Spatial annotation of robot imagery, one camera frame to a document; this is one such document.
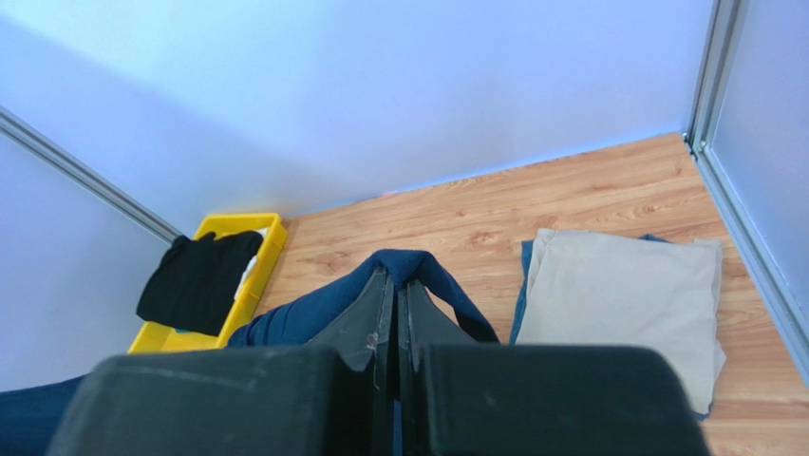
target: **beige cloth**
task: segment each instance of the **beige cloth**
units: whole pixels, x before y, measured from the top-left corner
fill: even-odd
[[[633,345],[660,352],[694,411],[724,364],[716,339],[722,244],[540,229],[518,344]]]

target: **wooden floor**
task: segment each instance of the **wooden floor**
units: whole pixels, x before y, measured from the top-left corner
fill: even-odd
[[[288,220],[287,247],[259,312],[350,272],[378,249],[432,252],[507,341],[522,275],[519,243],[537,228],[724,245],[719,340],[727,354],[705,421],[717,455],[809,454],[803,385],[739,252],[671,134],[370,199]]]

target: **black folded shirt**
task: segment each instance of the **black folded shirt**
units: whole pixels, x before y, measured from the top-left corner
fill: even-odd
[[[234,304],[238,282],[264,238],[255,231],[214,240],[180,236],[149,278],[137,314],[197,333],[219,335]]]

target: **wood grain table surface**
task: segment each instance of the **wood grain table surface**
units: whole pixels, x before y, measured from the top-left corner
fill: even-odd
[[[727,362],[703,428],[716,455],[809,454],[804,386],[679,134],[369,199],[285,221],[257,314],[350,272],[379,249],[432,252],[507,341],[520,242],[538,228],[646,233],[724,246]]]

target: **yellow plastic tray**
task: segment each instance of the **yellow plastic tray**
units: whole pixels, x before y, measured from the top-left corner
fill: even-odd
[[[287,230],[281,226],[281,217],[277,214],[216,214],[206,217],[194,235],[194,239],[199,239],[213,231],[217,238],[221,238],[262,228],[269,229],[256,254],[254,269],[239,291],[219,336],[199,332],[177,332],[174,328],[147,321],[135,337],[129,353],[188,352],[221,349],[227,345],[234,331],[253,318],[255,306],[264,293],[267,280],[273,273],[275,262],[287,240]]]

